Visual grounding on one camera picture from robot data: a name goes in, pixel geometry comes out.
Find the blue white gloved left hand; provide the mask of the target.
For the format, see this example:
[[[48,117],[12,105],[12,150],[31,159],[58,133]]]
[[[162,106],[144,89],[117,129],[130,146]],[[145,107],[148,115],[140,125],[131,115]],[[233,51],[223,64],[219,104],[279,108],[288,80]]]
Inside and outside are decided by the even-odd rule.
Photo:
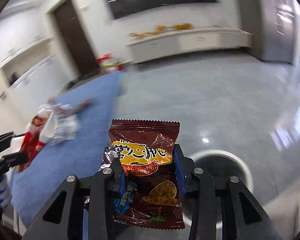
[[[7,207],[12,199],[11,191],[7,182],[7,176],[4,174],[0,178],[0,207]]]

